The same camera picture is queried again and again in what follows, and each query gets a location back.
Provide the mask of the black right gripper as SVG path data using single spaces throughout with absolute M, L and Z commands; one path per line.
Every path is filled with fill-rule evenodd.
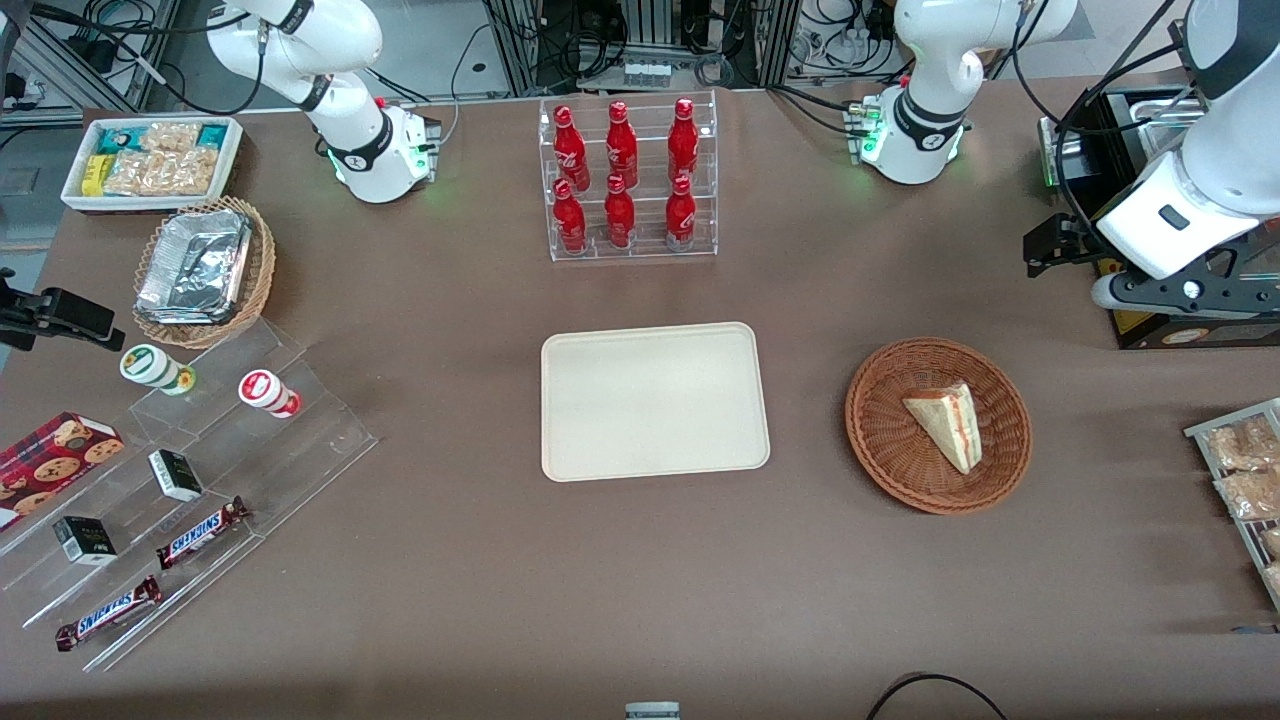
M 113 327 L 115 313 L 67 290 L 31 293 L 14 290 L 8 281 L 17 273 L 1 269 L 1 343 L 17 351 L 31 351 L 45 328 L 49 337 L 82 340 L 100 348 L 123 348 L 125 332 Z M 108 323 L 86 327 L 77 323 Z

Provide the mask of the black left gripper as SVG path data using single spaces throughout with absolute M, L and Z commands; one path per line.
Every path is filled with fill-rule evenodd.
M 1093 263 L 1094 240 L 1078 217 L 1056 213 L 1042 224 L 1042 238 L 1023 240 L 1023 259 L 1034 279 L 1059 265 Z

